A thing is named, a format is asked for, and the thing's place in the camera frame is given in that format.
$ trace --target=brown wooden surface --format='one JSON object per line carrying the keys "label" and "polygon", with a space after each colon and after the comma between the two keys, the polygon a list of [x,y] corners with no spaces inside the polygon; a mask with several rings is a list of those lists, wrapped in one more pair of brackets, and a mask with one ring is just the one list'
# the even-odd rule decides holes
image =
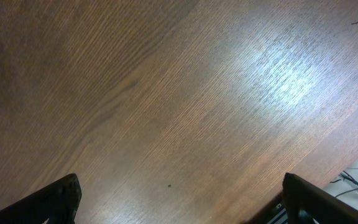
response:
{"label": "brown wooden surface", "polygon": [[0,209],[236,223],[358,157],[358,1],[0,1]]}

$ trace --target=wood grain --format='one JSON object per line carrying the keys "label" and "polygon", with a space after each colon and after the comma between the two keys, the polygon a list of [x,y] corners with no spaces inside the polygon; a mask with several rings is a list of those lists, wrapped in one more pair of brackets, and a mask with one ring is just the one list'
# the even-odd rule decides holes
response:
{"label": "wood grain", "polygon": [[358,1],[0,1],[0,209],[236,223],[358,157]]}

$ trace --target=black object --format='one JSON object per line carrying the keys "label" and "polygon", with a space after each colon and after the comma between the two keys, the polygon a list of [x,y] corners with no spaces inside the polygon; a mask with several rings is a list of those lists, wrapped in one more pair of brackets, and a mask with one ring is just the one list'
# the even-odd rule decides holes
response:
{"label": "black object", "polygon": [[74,224],[81,200],[76,174],[42,188],[0,211],[0,223]]}
{"label": "black object", "polygon": [[288,224],[358,223],[358,211],[295,174],[286,173],[283,202]]}

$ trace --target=dark wood grain streak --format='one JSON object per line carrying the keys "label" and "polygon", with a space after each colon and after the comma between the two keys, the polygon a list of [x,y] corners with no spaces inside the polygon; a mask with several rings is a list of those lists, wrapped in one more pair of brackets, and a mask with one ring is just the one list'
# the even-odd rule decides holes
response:
{"label": "dark wood grain streak", "polygon": [[358,1],[0,0],[0,209],[236,223],[358,157]]}

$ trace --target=wooden table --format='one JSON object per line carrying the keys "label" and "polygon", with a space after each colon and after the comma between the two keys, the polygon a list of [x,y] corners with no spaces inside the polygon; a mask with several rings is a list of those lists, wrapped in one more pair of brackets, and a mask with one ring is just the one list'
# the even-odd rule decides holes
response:
{"label": "wooden table", "polygon": [[358,158],[358,1],[0,1],[0,209],[237,223]]}

